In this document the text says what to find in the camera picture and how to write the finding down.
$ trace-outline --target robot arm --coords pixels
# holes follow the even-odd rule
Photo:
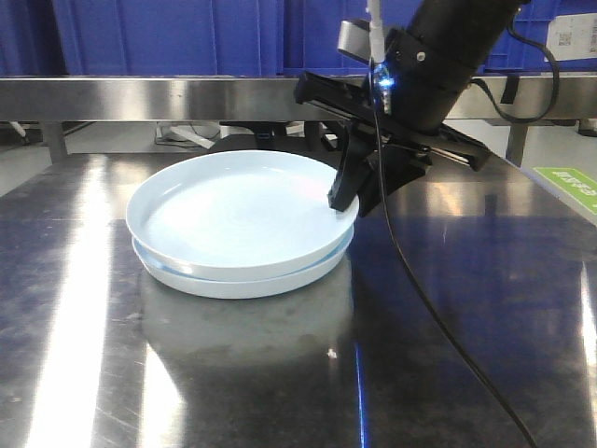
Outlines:
[[[381,32],[376,19],[379,8],[375,8],[377,2],[369,3],[371,24],[357,21],[353,25],[361,30],[369,25],[370,30],[361,35],[371,36],[371,43],[361,48],[371,49],[373,55],[373,85],[367,79],[356,86],[306,72],[295,90],[298,103],[318,105],[348,120],[339,138],[340,169],[328,194],[332,208],[344,210],[358,194],[363,216],[379,202],[377,163],[371,159],[375,152],[373,94],[382,98],[380,127],[393,147],[385,164],[389,192],[424,175],[431,153],[474,170],[481,168],[489,150],[443,120],[499,35],[528,1],[423,0],[406,29],[389,31],[382,61],[376,49]],[[365,59],[362,52],[353,56]]]

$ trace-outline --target black cable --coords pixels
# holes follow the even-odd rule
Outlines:
[[[535,47],[536,49],[540,49],[541,52],[545,55],[546,59],[549,62],[549,66],[551,67],[551,75],[552,75],[551,96],[549,98],[549,104],[545,108],[543,113],[541,113],[540,115],[537,115],[536,117],[529,117],[529,118],[514,117],[513,115],[510,115],[507,112],[504,112],[502,109],[500,109],[499,105],[495,101],[495,98],[493,98],[492,92],[489,90],[487,83],[483,79],[475,77],[470,80],[470,83],[479,86],[485,92],[485,94],[489,97],[490,101],[492,102],[492,105],[495,108],[495,111],[498,113],[498,115],[501,118],[505,119],[506,121],[509,121],[511,123],[517,123],[517,124],[528,124],[528,123],[532,123],[534,121],[539,121],[540,119],[545,117],[551,111],[553,106],[555,106],[556,102],[558,101],[558,96],[560,94],[560,64],[558,63],[558,61],[556,61],[556,58],[553,57],[553,54],[551,53],[551,51],[549,51],[549,49],[545,45],[540,44],[539,42],[535,42],[533,40],[527,39],[526,37],[524,37],[522,35],[519,35],[516,32],[516,30],[514,30],[514,19],[512,19],[510,24],[507,26],[507,32],[509,35],[511,35],[515,39],[519,40],[520,42],[530,45],[532,47]]]
[[[390,234],[390,239],[392,240],[392,245],[396,251],[398,259],[400,260],[404,270],[409,278],[412,286],[416,290],[419,298],[423,302],[423,305],[429,312],[429,314],[433,317],[433,320],[436,322],[437,326],[441,330],[442,334],[446,337],[446,339],[450,342],[452,347],[458,352],[462,360],[465,362],[466,366],[473,372],[475,377],[479,380],[479,382],[485,386],[485,388],[492,394],[495,400],[500,404],[502,409],[508,414],[510,419],[514,422],[514,424],[518,427],[519,431],[521,432],[522,436],[528,443],[528,445],[532,448],[537,448],[537,444],[535,442],[535,438],[531,434],[531,431],[526,427],[524,422],[522,422],[521,418],[516,414],[516,411],[510,406],[507,402],[506,398],[502,396],[499,389],[493,384],[487,374],[481,369],[477,361],[473,359],[472,356],[468,354],[465,348],[458,342],[456,337],[452,334],[451,330],[448,326],[444,323],[441,316],[437,312],[436,308],[434,307],[433,303],[429,300],[427,294],[425,293],[421,282],[415,275],[414,271],[410,267],[409,262],[407,261],[402,248],[400,247],[400,243],[396,239],[396,233],[394,231],[394,227],[392,225],[392,220],[390,218],[388,203],[387,203],[387,191],[385,188],[385,173],[384,173],[384,166],[383,166],[383,144],[382,144],[382,132],[379,123],[378,117],[378,100],[376,99],[375,87],[373,84],[373,62],[371,62],[371,69],[369,70],[369,86],[371,91],[371,99],[373,108],[373,118],[375,121],[375,133],[376,133],[376,143],[378,149],[378,169],[379,169],[379,188],[380,188],[380,196],[381,196],[381,203],[383,209],[383,215],[385,217],[385,223],[388,228],[388,232]]]

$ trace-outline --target stainless steel table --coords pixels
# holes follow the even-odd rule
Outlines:
[[[188,157],[71,155],[0,199],[0,446],[523,446],[379,214],[335,271],[282,296],[150,278],[124,207]],[[435,162],[392,200],[414,269],[539,446],[595,446],[595,228],[497,158]]]

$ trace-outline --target wire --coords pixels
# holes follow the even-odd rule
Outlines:
[[[190,126],[190,129],[192,129],[192,130],[193,130],[193,132],[194,132],[196,135],[198,135],[199,137],[206,138],[206,139],[208,139],[208,140],[211,140],[211,139],[213,139],[213,138],[216,138],[216,137],[218,137],[218,136],[219,136],[219,135],[222,133],[222,131],[221,131],[220,129],[218,129],[218,130],[217,130],[217,132],[216,132],[214,135],[209,135],[209,136],[207,136],[207,135],[201,135],[200,133],[198,133],[198,132],[197,132],[197,130],[195,129],[195,125],[194,125],[193,123],[189,122],[189,123],[188,123],[188,125]]]
[[[159,139],[157,136],[153,137],[153,143],[154,143],[154,145],[158,145],[159,147],[184,147],[187,149],[203,148],[194,143],[176,142],[175,140],[165,140],[163,138]]]
[[[534,121],[539,121],[551,111],[553,106],[555,106],[555,104],[558,101],[558,96],[560,95],[560,64],[558,63],[558,61],[556,61],[556,58],[553,57],[553,54],[545,45],[527,39],[522,35],[519,35],[516,32],[516,30],[514,30],[514,19],[512,19],[512,21],[510,21],[510,24],[507,26],[507,32],[509,35],[519,40],[520,42],[535,47],[536,49],[540,49],[541,52],[543,52],[543,54],[545,55],[546,59],[548,60],[549,66],[551,67],[552,76],[551,96],[549,97],[548,106],[540,115],[537,115],[536,117],[514,117],[513,115],[510,115],[507,112],[504,112],[502,109],[500,109],[500,106],[495,101],[495,98],[493,98],[492,92],[489,90],[487,83],[483,79],[475,77],[470,80],[470,83],[479,86],[485,92],[485,94],[489,97],[490,101],[492,102],[493,108],[495,109],[497,114],[506,121],[517,124],[528,124]]]
[[[423,305],[429,312],[429,314],[433,317],[433,320],[436,322],[437,326],[441,330],[442,334],[446,337],[446,339],[450,342],[452,347],[458,352],[462,360],[465,362],[466,366],[473,372],[475,377],[479,380],[479,382],[485,386],[485,388],[492,394],[495,400],[500,404],[502,409],[508,414],[510,419],[514,422],[514,424],[518,427],[519,431],[521,432],[522,436],[528,443],[528,445],[532,448],[537,448],[537,444],[535,442],[535,438],[531,434],[531,431],[527,428],[527,426],[522,422],[521,418],[516,414],[512,406],[507,402],[506,398],[501,394],[499,389],[493,384],[491,379],[487,376],[487,374],[481,369],[477,361],[473,359],[472,356],[468,354],[465,348],[462,346],[461,343],[458,342],[456,337],[453,335],[451,330],[442,320],[441,316],[437,312],[436,308],[434,307],[433,303],[429,300],[429,297],[425,293],[421,282],[417,278],[416,274],[410,267],[409,262],[407,261],[404,252],[402,251],[402,247],[400,243],[396,239],[396,233],[394,231],[394,226],[392,225],[392,219],[390,218],[389,207],[387,203],[387,191],[385,188],[385,174],[384,174],[384,166],[383,166],[383,149],[384,145],[382,144],[382,131],[380,128],[379,117],[378,117],[378,104],[376,99],[375,88],[373,84],[373,63],[371,62],[371,69],[369,70],[369,86],[371,91],[371,99],[373,108],[373,118],[375,121],[375,133],[376,133],[376,144],[378,149],[378,168],[379,168],[379,188],[380,188],[380,196],[381,196],[381,203],[382,203],[382,210],[383,215],[385,218],[385,223],[388,228],[388,232],[390,234],[390,239],[392,240],[392,245],[396,251],[397,257],[401,262],[404,270],[409,278],[412,286],[416,290],[419,298],[423,302]]]

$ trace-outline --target black mount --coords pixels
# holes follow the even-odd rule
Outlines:
[[[362,86],[305,72],[295,89],[297,103],[311,103],[345,118],[343,125],[328,126],[338,137],[342,151],[340,169],[328,193],[330,207],[343,211],[359,196],[359,215],[365,216],[380,201],[378,163],[375,161],[376,134],[373,110],[368,104],[368,84]],[[379,116],[387,139],[385,154],[386,188],[391,193],[422,177],[436,153],[478,171],[490,151],[478,140],[440,124],[435,135],[417,133],[390,117]]]

